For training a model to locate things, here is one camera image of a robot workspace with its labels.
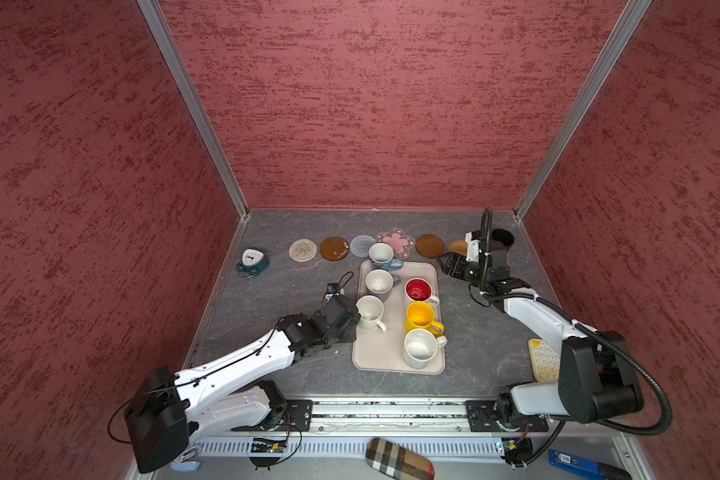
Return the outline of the brown wooden coaster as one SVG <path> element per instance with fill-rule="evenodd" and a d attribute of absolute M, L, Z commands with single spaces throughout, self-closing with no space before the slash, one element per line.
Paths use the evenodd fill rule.
<path fill-rule="evenodd" d="M 424 234 L 418 237 L 415 248 L 422 257 L 427 259 L 437 259 L 447 250 L 445 242 L 434 234 Z"/>

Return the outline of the black mug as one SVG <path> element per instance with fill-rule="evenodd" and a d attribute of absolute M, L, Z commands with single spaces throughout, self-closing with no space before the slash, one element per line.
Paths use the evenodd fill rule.
<path fill-rule="evenodd" d="M 515 243 L 515 237 L 510 231 L 497 228 L 491 232 L 490 241 L 493 251 L 502 247 L 505 251 L 509 252 Z"/>

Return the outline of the red interior mug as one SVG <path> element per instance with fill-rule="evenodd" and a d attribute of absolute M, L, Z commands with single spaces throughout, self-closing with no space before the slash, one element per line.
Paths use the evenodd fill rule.
<path fill-rule="evenodd" d="M 422 278 L 408 280 L 404 288 L 405 296 L 410 301 L 440 304 L 439 297 L 434 293 L 432 285 Z"/>

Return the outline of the beige serving tray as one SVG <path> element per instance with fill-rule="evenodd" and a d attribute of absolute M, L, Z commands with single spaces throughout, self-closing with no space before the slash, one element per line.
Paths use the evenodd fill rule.
<path fill-rule="evenodd" d="M 432 294 L 437 295 L 435 267 L 429 263 L 411 262 L 392 275 L 398 276 L 401 282 L 388 292 L 383 301 L 384 313 L 380 321 L 386 325 L 387 331 L 382 332 L 378 327 L 371 331 L 358 326 L 352 349 L 353 364 L 365 371 L 439 375 L 446 364 L 443 348 L 438 348 L 433 359 L 422 368 L 415 368 L 404 359 L 406 310 L 413 302 L 405 292 L 405 285 L 412 279 L 422 279 L 431 285 Z"/>

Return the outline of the white patterned round coaster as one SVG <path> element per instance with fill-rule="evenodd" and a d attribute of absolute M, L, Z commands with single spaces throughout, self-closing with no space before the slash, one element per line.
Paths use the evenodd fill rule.
<path fill-rule="evenodd" d="M 317 245 L 309 239 L 299 239 L 294 241 L 288 250 L 289 257 L 299 263 L 312 260 L 318 252 Z"/>

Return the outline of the dark glossy brown coaster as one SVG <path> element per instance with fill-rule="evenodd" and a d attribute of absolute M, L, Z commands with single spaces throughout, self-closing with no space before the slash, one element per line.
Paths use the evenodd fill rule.
<path fill-rule="evenodd" d="M 322 241 L 319 251 L 325 260 L 340 261 L 349 254 L 349 244 L 340 236 L 331 236 Z"/>

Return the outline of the grey round coaster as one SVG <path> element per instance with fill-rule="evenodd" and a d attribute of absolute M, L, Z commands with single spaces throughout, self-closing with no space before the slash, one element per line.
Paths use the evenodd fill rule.
<path fill-rule="evenodd" d="M 370 235 L 358 235 L 349 243 L 350 253 L 358 258 L 368 258 L 370 249 L 376 244 L 376 239 Z"/>

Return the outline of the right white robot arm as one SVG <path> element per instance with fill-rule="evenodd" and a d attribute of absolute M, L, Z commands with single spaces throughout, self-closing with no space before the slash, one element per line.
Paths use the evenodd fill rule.
<path fill-rule="evenodd" d="M 484 306 L 493 305 L 518 320 L 559 357 L 556 380 L 518 384 L 497 397 L 495 417 L 503 426 L 519 427 L 540 415 L 589 424 L 642 410 L 644 396 L 635 368 L 586 335 L 582 323 L 566 319 L 530 284 L 511 277 L 506 264 L 481 267 L 454 252 L 437 263 L 445 274 L 476 287 Z"/>

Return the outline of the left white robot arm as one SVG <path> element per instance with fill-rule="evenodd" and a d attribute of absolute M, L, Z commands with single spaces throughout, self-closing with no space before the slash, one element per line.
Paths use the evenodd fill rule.
<path fill-rule="evenodd" d="M 286 399 L 267 375 L 331 347 L 359 318 L 354 300 L 336 294 L 312 316 L 284 316 L 260 339 L 214 361 L 151 372 L 123 406 L 138 471 L 154 472 L 222 431 L 276 426 Z"/>

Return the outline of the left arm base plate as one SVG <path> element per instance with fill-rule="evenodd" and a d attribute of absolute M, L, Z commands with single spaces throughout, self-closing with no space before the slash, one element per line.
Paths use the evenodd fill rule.
<path fill-rule="evenodd" d="M 293 426 L 308 431 L 313 406 L 312 400 L 285 400 L 275 405 L 259 427 L 266 432 L 287 432 Z"/>

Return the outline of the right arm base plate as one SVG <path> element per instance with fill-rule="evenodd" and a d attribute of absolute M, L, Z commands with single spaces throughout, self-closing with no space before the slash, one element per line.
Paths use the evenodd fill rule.
<path fill-rule="evenodd" d="M 521 414 L 509 395 L 501 395 L 495 400 L 468 400 L 465 408 L 470 431 L 473 433 L 523 434 L 549 431 L 549 425 L 543 416 Z"/>

